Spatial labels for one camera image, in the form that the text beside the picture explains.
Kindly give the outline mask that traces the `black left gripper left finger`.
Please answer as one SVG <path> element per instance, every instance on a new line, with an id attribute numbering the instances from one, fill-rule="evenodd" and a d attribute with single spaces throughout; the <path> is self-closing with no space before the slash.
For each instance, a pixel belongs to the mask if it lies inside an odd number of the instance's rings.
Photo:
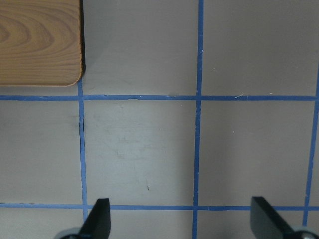
<path id="1" fill-rule="evenodd" d="M 98 199 L 78 233 L 80 239 L 108 239 L 111 231 L 110 201 Z"/>

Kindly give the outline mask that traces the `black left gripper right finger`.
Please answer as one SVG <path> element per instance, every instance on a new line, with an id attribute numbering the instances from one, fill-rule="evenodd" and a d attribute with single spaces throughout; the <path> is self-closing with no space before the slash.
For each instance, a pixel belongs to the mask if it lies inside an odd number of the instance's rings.
<path id="1" fill-rule="evenodd" d="M 299 238 L 299 233 L 263 197 L 251 198 L 250 228 L 256 239 Z"/>

